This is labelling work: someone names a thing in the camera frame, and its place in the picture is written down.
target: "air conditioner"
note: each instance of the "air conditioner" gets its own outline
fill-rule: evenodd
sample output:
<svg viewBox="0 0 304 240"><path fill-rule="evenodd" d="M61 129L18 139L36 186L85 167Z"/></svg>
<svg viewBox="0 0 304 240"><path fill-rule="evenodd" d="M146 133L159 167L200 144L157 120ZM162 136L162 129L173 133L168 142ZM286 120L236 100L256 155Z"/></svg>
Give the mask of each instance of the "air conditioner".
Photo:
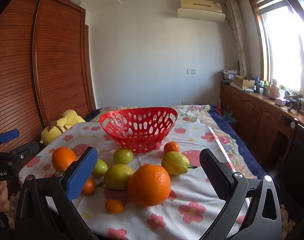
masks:
<svg viewBox="0 0 304 240"><path fill-rule="evenodd" d="M223 22L225 20L221 4L206 0L180 0L178 17L213 22Z"/></svg>

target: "window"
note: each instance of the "window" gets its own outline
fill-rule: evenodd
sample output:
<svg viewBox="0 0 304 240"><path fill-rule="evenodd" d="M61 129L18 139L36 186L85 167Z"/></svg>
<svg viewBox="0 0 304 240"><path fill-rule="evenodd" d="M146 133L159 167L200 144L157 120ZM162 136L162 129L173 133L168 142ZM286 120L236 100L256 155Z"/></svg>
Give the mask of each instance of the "window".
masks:
<svg viewBox="0 0 304 240"><path fill-rule="evenodd" d="M264 79L304 95L304 23L286 0L250 0Z"/></svg>

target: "wooden wardrobe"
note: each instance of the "wooden wardrobe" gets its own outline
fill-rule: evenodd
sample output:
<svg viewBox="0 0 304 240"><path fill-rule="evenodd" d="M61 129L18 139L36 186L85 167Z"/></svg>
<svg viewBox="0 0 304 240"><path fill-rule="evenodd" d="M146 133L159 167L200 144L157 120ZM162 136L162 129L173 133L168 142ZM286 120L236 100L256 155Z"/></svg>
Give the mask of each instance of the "wooden wardrobe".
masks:
<svg viewBox="0 0 304 240"><path fill-rule="evenodd" d="M95 109L84 31L85 10L66 0L12 0L3 11L0 132L17 128L20 137L0 150L39 140L67 109L82 117Z"/></svg>

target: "yellow star print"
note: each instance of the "yellow star print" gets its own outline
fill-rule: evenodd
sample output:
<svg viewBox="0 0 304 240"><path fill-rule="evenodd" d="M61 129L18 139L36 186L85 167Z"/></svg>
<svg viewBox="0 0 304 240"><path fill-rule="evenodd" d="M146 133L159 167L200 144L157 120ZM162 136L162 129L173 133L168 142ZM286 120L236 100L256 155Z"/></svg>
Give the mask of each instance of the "yellow star print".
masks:
<svg viewBox="0 0 304 240"><path fill-rule="evenodd" d="M89 213L83 213L83 214L81 215L81 217L82 217L84 220L86 220L86 219L88 219L88 218L91 218L91 216L89 215Z"/></svg>

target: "floral tablecloth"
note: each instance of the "floral tablecloth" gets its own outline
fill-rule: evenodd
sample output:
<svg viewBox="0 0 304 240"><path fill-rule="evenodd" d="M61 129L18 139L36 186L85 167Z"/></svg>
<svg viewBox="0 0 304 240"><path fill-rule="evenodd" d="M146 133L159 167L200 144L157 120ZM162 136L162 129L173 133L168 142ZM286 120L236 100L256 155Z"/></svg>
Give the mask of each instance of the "floral tablecloth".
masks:
<svg viewBox="0 0 304 240"><path fill-rule="evenodd" d="M199 239L219 214L224 201L218 199L206 174L199 163L199 153L209 148L214 155L224 163L230 162L224 157L215 137L219 139L223 148L231 159L237 171L246 177L254 176L247 169L242 156L237 151L235 141L220 131L213 119L207 113L207 106L175 108L178 120L173 130L162 141L162 145L146 154L135 155L129 166L134 170L141 165L151 163L160 165L164 156L163 145L168 141L179 143L181 152L190 160L191 165L199 168L191 169L180 176L171 176L171 193L167 200L154 207L140 207L128 197L127 191L115 191L97 187L91 196L81 196L73 203L82 218L98 235L111 239ZM63 133L54 142L43 149L20 172L19 180L33 174L36 178L52 176L55 170L51 163L51 156L58 147L68 147L79 157L88 146L97 149L99 158L108 166L114 164L113 153L119 147L95 122L79 123ZM102 179L94 178L99 184ZM47 198L50 208L55 210L51 198ZM104 208L107 199L119 199L124 204L124 211L120 214L109 214ZM244 218L247 206L243 206L230 235L238 231Z"/></svg>

